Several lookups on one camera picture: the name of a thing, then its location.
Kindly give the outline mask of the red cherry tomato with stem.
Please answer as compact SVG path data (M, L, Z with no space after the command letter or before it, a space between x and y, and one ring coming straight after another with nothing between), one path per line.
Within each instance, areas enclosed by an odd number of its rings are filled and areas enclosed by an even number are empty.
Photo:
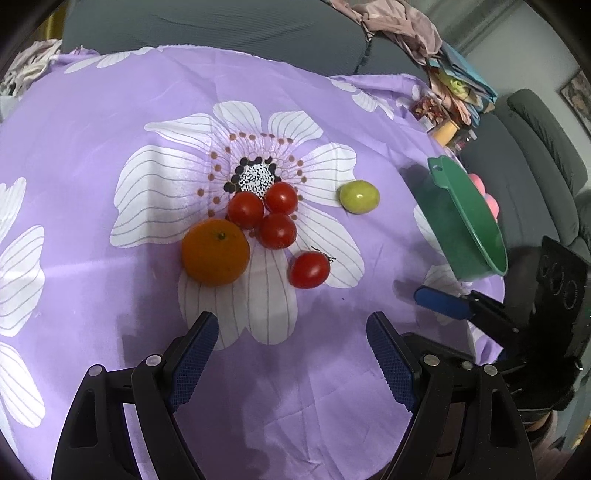
M325 283L331 275L335 257L311 247L291 258L287 280L297 289L314 289Z

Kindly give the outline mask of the orange tangerine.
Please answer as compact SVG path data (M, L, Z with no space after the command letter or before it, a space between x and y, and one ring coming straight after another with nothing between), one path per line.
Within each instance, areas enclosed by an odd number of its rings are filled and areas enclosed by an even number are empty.
M181 241L181 263L198 284L231 284L249 265L250 247L242 230L224 219L207 219L189 229Z

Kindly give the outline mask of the green plastic bowl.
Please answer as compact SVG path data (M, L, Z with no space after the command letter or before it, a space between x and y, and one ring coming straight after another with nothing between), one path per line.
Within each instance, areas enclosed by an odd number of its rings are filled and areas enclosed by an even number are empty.
M507 273L500 227L485 197L456 161L447 156L429 158L428 172L413 194L458 280Z

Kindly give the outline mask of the pink plush toy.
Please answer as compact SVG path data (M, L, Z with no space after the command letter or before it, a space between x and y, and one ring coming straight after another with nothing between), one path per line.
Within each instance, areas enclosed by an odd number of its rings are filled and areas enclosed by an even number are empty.
M471 181L473 182L473 184L475 185L475 187L477 188L477 190L479 191L479 193L485 199L485 201L488 205L488 208L491 211L494 219L498 220L499 213L500 213L500 207L499 207L497 200L486 191L486 187L485 187L484 182L477 174L469 173L468 176L471 179Z

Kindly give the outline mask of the grey sofa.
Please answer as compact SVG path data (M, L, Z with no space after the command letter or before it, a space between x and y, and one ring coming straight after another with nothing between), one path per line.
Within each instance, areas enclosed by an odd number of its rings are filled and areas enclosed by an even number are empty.
M204 45L290 63L322 75L425 72L383 35L325 1L77 1L62 47L111 54L144 46ZM499 94L461 154L501 207L511 283L521 281L543 236L590 254L590 156L568 134L557 89L573 74L568 52L530 7L512 13L469 57Z

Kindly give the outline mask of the yellow bottle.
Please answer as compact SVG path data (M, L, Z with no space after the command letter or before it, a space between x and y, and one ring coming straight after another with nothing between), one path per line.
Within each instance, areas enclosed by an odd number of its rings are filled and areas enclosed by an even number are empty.
M430 136L441 146L446 147L455 135L459 132L459 125L451 120L445 120L440 125L435 127L431 132Z

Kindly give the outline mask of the dried fruit snack bag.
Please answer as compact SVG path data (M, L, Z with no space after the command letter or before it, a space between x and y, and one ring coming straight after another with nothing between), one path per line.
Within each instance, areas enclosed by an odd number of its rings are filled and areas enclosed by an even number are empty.
M423 96L414 102L410 111L427 132L435 129L441 123L439 104L431 96Z

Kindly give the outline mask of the stack of folded cloths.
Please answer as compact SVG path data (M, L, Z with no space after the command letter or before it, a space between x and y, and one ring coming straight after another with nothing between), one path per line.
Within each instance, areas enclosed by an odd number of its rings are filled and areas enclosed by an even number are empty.
M429 59L427 72L432 91L461 126L476 128L495 109L497 92L449 43Z

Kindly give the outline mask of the purple floral tablecloth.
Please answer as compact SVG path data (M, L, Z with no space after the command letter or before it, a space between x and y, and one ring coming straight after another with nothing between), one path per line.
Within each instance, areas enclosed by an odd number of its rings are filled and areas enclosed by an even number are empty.
M46 479L85 371L219 333L177 420L211 479L365 479L408 423L370 313L494 361L406 176L440 154L411 75L196 46L53 54L1 125L1 430Z

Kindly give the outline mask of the pink crumpled cloth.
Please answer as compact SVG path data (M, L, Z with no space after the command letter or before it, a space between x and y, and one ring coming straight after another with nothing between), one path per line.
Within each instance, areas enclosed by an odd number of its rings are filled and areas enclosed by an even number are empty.
M329 5L360 25L369 40L376 34L383 34L419 65L425 66L443 46L436 25L406 1L369 1L351 5L348 1L332 0Z

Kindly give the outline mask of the white cloth pile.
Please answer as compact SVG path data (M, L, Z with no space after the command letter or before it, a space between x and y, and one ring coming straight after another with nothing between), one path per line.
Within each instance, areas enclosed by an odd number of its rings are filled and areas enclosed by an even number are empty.
M1 95L21 97L60 53L61 39L33 42L13 60L1 81Z

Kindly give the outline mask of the framed wall picture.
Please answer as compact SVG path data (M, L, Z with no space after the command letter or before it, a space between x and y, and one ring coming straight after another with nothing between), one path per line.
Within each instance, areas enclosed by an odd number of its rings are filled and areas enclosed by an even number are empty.
M591 134L591 91L585 73L579 70L561 88L560 94L578 117L587 133Z

